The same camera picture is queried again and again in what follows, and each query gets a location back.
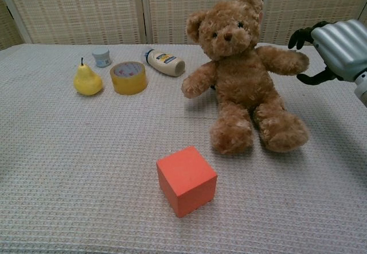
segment mayonnaise bottle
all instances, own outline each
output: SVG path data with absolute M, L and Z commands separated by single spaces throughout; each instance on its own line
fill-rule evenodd
M 184 60 L 151 47 L 144 49 L 143 59 L 156 70 L 169 76 L 177 77 L 185 72 Z

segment beige wall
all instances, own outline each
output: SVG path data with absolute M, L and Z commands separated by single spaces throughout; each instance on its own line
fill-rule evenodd
M 5 0 L 18 17 L 15 21 L 22 38 L 45 44 L 191 43 L 185 34 L 188 15 L 208 9 L 217 1 Z M 322 20 L 361 16 L 367 24 L 367 9 L 362 13 L 366 3 L 367 0 L 264 0 L 260 40 L 285 45 L 295 30 Z M 0 7 L 0 25 L 9 26 L 9 14 L 3 10 L 4 4 Z M 1 30 L 1 48 L 21 42 L 14 26 L 12 31 Z

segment pear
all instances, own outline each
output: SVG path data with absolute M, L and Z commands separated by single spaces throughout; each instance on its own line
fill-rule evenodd
M 82 95 L 95 95 L 103 87 L 101 77 L 94 73 L 87 64 L 83 64 L 83 58 L 81 58 L 81 64 L 74 78 L 74 87 Z

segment orange cube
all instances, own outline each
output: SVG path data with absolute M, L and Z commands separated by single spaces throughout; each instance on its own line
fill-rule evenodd
M 211 201 L 217 173 L 194 146 L 157 161 L 158 180 L 177 217 Z

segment tape roll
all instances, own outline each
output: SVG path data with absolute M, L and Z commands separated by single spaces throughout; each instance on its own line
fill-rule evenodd
M 115 91 L 121 95 L 134 95 L 148 85 L 145 67 L 139 62 L 123 62 L 110 70 Z

